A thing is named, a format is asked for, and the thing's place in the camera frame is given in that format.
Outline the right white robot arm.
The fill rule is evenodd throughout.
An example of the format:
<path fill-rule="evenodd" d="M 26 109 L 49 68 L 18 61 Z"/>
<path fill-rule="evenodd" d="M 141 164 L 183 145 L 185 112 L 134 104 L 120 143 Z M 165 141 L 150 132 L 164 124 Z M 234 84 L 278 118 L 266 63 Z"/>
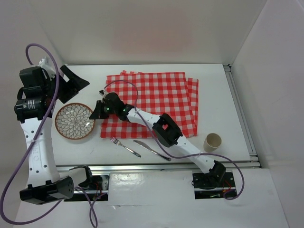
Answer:
<path fill-rule="evenodd" d="M 125 104 L 118 94 L 107 93 L 102 100 L 96 102 L 95 109 L 89 118 L 107 119 L 112 114 L 121 121 L 146 126 L 162 150 L 165 147 L 179 150 L 182 156 L 173 156 L 173 158 L 189 158 L 200 168 L 204 175 L 203 180 L 210 186 L 217 187 L 223 182 L 226 167 L 190 143 L 168 114 L 156 115 L 142 111 L 131 104 Z"/>

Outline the red white checkered cloth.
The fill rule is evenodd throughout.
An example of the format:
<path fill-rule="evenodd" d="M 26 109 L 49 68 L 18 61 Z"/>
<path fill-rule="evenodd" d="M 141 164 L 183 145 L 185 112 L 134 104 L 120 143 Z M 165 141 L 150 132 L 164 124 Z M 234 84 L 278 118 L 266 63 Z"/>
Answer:
<path fill-rule="evenodd" d="M 151 114 L 167 113 L 187 138 L 197 135 L 199 81 L 184 72 L 142 73 L 123 71 L 108 75 L 106 91 L 126 104 Z"/>

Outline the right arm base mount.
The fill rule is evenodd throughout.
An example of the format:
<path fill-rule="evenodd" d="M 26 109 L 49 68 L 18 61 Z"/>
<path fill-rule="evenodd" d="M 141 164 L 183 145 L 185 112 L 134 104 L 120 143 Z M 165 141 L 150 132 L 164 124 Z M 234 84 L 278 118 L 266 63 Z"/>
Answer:
<path fill-rule="evenodd" d="M 200 199 L 219 199 L 226 194 L 227 198 L 237 195 L 236 185 L 232 172 L 226 172 L 219 183 L 212 183 L 203 173 L 193 173 L 191 182 L 194 187 L 196 200 Z"/>

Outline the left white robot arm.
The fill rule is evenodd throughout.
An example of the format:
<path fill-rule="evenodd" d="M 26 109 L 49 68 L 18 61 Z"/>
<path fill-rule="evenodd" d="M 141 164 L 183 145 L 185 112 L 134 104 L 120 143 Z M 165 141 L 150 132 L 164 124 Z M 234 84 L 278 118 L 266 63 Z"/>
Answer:
<path fill-rule="evenodd" d="M 14 111 L 29 149 L 27 187 L 19 194 L 22 201 L 36 205 L 70 199 L 75 187 L 87 190 L 94 183 L 88 166 L 71 168 L 64 177 L 57 171 L 51 138 L 52 113 L 47 113 L 48 109 L 54 108 L 51 101 L 56 85 L 59 91 L 55 98 L 62 103 L 89 85 L 88 81 L 81 79 L 67 66 L 60 69 L 68 81 L 62 77 L 56 79 L 53 69 L 41 66 L 26 68 L 19 73 L 23 87 L 18 91 Z"/>

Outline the beige paper cup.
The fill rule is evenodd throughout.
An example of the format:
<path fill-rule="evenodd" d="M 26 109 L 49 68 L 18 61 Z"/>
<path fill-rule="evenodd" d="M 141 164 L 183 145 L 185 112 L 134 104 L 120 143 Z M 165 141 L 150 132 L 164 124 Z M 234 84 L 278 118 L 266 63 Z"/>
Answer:
<path fill-rule="evenodd" d="M 221 137 L 216 133 L 210 133 L 206 136 L 203 149 L 205 152 L 213 152 L 222 144 Z"/>

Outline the floral ceramic plate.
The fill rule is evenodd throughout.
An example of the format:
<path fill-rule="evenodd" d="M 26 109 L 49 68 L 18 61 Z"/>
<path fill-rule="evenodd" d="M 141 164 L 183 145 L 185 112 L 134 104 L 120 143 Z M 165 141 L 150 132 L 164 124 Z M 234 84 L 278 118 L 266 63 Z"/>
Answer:
<path fill-rule="evenodd" d="M 55 128 L 66 139 L 83 139 L 94 130 L 95 120 L 89 118 L 92 113 L 92 109 L 85 104 L 67 104 L 57 112 Z"/>

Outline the silver table knife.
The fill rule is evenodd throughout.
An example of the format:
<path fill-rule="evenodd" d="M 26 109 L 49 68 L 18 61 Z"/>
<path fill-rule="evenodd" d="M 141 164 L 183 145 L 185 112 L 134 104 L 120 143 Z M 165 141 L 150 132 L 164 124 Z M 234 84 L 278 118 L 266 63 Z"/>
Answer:
<path fill-rule="evenodd" d="M 150 152 L 152 152 L 153 154 L 163 158 L 164 160 L 170 162 L 171 161 L 171 158 L 167 157 L 167 156 L 164 156 L 160 153 L 158 153 L 157 151 L 153 150 L 151 147 L 149 147 L 146 143 L 142 142 L 142 141 L 139 141 L 139 140 L 133 140 L 133 142 L 135 142 L 136 144 L 142 146 L 143 148 L 149 150 Z"/>

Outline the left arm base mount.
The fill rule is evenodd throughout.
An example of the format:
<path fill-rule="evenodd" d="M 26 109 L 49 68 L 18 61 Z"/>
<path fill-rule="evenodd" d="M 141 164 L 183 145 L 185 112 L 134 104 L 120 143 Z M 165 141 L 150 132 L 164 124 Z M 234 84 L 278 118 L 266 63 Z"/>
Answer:
<path fill-rule="evenodd" d="M 108 201 L 109 175 L 93 175 L 92 181 L 88 184 L 81 184 L 80 187 L 86 192 L 91 201 Z M 65 202 L 87 201 L 86 196 L 80 190 L 75 190 L 74 195 Z"/>

